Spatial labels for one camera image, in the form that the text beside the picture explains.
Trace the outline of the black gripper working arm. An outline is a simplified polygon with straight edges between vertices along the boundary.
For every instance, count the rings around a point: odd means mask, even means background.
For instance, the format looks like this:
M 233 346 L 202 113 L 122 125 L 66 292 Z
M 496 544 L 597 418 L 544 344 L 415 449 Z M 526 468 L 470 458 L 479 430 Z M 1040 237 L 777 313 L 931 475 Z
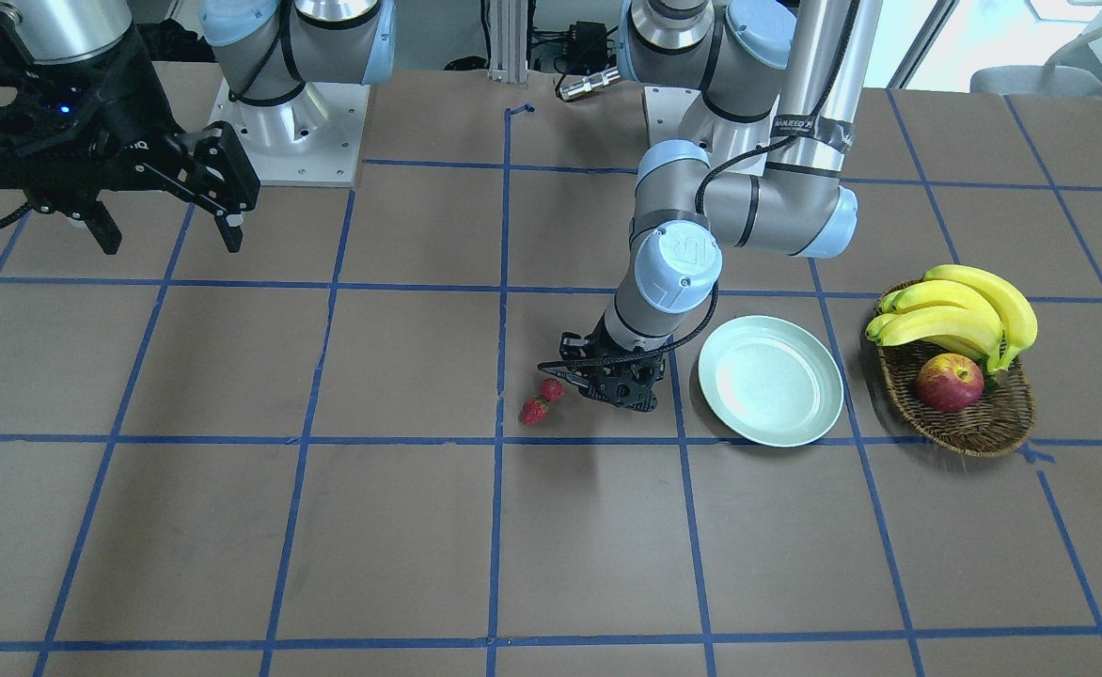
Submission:
M 540 363 L 538 370 L 576 386 L 590 400 L 647 413 L 657 407 L 653 385 L 665 378 L 666 352 L 665 346 L 647 350 L 641 341 L 623 347 L 602 318 L 586 336 L 560 335 L 559 359 Z

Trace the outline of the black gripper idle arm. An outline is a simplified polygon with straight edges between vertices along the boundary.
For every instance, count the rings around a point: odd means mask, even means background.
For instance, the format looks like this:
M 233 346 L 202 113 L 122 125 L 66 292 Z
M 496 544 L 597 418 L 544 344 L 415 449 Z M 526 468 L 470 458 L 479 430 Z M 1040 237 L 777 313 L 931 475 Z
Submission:
M 0 56 L 0 189 L 52 193 L 160 190 L 214 214 L 228 252 L 241 252 L 244 211 L 260 180 L 237 130 L 186 132 L 148 50 L 121 42 L 100 55 L 14 68 Z M 125 234 L 102 202 L 79 223 L 105 256 Z

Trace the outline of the silver robot arm near plate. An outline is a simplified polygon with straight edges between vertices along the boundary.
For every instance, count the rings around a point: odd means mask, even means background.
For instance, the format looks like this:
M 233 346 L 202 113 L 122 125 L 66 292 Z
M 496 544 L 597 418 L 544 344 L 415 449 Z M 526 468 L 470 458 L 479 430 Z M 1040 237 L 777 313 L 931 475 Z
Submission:
M 112 256 L 100 198 L 156 190 L 208 212 L 228 252 L 261 180 L 255 159 L 310 154 L 335 133 L 322 85 L 388 80 L 391 1 L 204 1 L 204 41 L 239 119 L 187 132 L 125 1 L 0 1 L 0 189 L 64 214 Z

